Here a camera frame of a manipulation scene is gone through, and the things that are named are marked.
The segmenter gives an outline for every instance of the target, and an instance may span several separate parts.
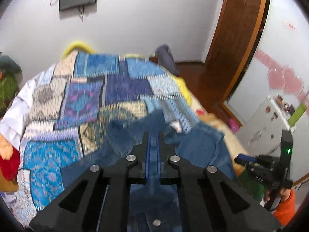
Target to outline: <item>pink object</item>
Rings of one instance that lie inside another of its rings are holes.
[[[291,29],[295,29],[292,24],[287,24],[286,26]],[[301,78],[296,77],[292,68],[280,66],[273,58],[271,58],[267,53],[262,50],[257,49],[254,57],[265,65],[268,71],[268,82],[270,89],[283,89],[285,94],[293,94],[299,100],[303,102],[305,98],[305,93],[303,93],[304,83]],[[309,116],[309,99],[304,102],[307,105],[307,115]]]
[[[283,79],[285,81],[284,92],[286,94],[298,94],[304,89],[304,83],[300,78],[297,78],[293,69],[285,67],[282,70]]]
[[[271,66],[272,64],[272,58],[264,53],[264,55],[261,57],[261,63],[265,65],[267,68],[272,69],[273,67]]]
[[[256,52],[254,53],[254,57],[261,60],[262,56],[264,55],[264,52],[261,50],[257,49]]]
[[[282,89],[285,87],[282,71],[271,69],[268,71],[268,82],[270,89]]]
[[[197,109],[197,110],[195,111],[195,113],[196,113],[197,115],[205,115],[205,112],[204,112],[203,110],[200,110],[200,109]]]
[[[236,123],[236,121],[232,118],[229,119],[229,125],[230,129],[233,131],[233,133],[237,133],[239,130],[239,125]]]

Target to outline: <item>red object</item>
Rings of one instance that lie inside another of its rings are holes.
[[[15,148],[13,148],[13,155],[9,160],[2,159],[0,156],[0,168],[3,177],[8,180],[14,180],[17,176],[18,167],[20,164],[20,154]]]
[[[195,113],[196,113],[197,115],[205,115],[205,112],[204,112],[203,110],[200,110],[200,109],[197,109],[197,110],[195,111]]]

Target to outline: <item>blue patterned blanket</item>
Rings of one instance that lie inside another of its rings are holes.
[[[50,82],[33,94],[20,144],[15,217],[28,224],[64,190],[60,169],[98,150],[110,121],[158,109],[184,133],[199,122],[173,78],[152,62],[74,51],[57,63]]]

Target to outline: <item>jeans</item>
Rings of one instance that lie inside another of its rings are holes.
[[[150,136],[149,175],[146,185],[131,185],[128,231],[181,232],[177,187],[159,183],[157,132],[164,133],[165,143],[176,146],[178,156],[195,166],[214,165],[233,179],[235,174],[224,135],[206,124],[198,123],[187,134],[178,134],[165,123],[162,111],[158,110],[138,121],[112,121],[99,150],[61,169],[63,185],[72,183],[93,164],[113,165],[127,156],[134,145],[142,142],[145,131]],[[159,226],[153,225],[156,219],[161,222]]]

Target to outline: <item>green bottle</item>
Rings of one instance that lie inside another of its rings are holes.
[[[295,110],[295,112],[292,114],[292,116],[288,119],[288,123],[290,126],[294,126],[296,122],[300,119],[300,117],[304,114],[306,111],[307,106],[304,102],[300,103],[299,107]]]

